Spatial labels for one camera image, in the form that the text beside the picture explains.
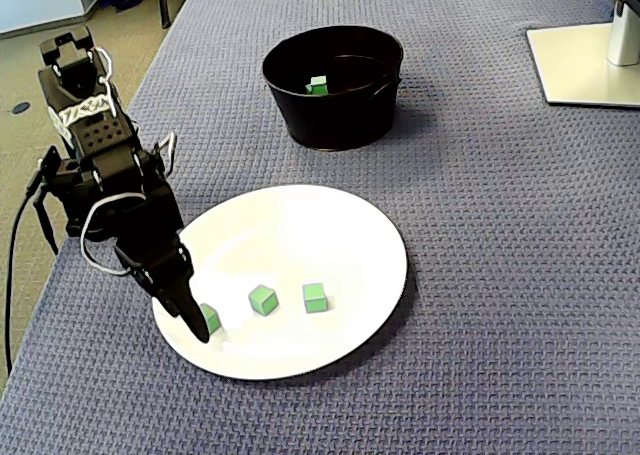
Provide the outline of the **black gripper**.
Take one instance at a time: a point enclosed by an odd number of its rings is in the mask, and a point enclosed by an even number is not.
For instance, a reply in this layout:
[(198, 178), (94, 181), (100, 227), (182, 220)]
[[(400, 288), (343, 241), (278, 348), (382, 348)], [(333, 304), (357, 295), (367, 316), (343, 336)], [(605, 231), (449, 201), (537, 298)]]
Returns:
[(109, 268), (93, 258), (88, 259), (90, 264), (111, 275), (132, 276), (169, 315), (180, 315), (200, 342), (209, 342), (209, 327), (189, 287), (194, 270), (178, 235), (183, 221), (168, 184), (146, 193), (102, 198), (89, 210), (88, 227), (116, 239), (114, 250), (122, 267)]

